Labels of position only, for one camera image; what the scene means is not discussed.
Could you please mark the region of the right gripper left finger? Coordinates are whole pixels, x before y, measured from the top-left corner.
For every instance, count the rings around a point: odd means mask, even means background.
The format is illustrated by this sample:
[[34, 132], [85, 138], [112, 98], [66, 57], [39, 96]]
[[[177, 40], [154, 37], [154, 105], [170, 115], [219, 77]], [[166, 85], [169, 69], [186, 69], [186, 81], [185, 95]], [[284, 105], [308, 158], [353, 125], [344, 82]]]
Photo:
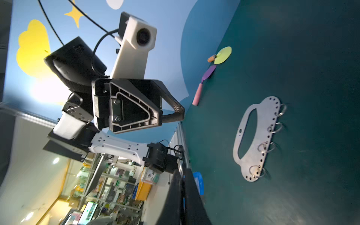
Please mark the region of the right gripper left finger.
[[182, 176], [177, 170], [174, 172], [164, 207], [156, 225], [181, 225], [183, 211]]

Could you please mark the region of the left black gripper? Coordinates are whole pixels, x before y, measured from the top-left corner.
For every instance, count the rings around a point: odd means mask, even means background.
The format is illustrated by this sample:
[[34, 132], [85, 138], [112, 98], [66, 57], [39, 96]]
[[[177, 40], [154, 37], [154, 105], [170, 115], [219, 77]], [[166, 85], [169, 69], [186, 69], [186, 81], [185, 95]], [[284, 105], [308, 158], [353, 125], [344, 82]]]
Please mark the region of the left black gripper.
[[[185, 108], [160, 80], [97, 79], [92, 82], [94, 122], [97, 129], [115, 134], [159, 127], [184, 120]], [[162, 99], [174, 110], [163, 115]]]

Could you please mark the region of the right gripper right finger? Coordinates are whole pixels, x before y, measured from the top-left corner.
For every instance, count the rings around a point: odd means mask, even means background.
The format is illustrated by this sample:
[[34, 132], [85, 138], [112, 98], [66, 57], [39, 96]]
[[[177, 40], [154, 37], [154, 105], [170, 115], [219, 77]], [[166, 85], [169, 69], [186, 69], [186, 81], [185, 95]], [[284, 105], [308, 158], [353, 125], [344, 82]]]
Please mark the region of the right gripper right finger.
[[185, 224], [212, 225], [198, 192], [191, 169], [185, 170]]

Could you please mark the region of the silver metal keyring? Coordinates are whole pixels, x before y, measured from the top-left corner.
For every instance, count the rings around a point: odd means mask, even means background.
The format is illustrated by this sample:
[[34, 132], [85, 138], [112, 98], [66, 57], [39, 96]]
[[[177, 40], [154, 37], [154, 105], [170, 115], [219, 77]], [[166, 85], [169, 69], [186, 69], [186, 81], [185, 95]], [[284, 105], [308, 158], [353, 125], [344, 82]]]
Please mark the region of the silver metal keyring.
[[178, 165], [178, 170], [180, 173], [181, 178], [184, 178], [184, 172], [183, 172], [183, 166], [182, 166], [182, 161], [180, 159], [177, 159], [177, 165]]

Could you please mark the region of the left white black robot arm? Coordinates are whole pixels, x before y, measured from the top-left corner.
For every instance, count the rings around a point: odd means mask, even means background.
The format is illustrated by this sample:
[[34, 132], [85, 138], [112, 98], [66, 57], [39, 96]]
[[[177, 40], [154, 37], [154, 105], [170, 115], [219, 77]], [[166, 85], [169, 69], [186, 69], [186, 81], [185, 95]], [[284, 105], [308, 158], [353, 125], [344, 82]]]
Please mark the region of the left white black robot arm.
[[60, 154], [83, 160], [89, 152], [124, 157], [158, 173], [173, 173], [179, 158], [161, 143], [137, 143], [116, 134], [184, 119], [184, 107], [159, 80], [111, 79], [92, 70], [106, 67], [77, 37], [45, 58], [69, 88], [62, 116], [49, 134]]

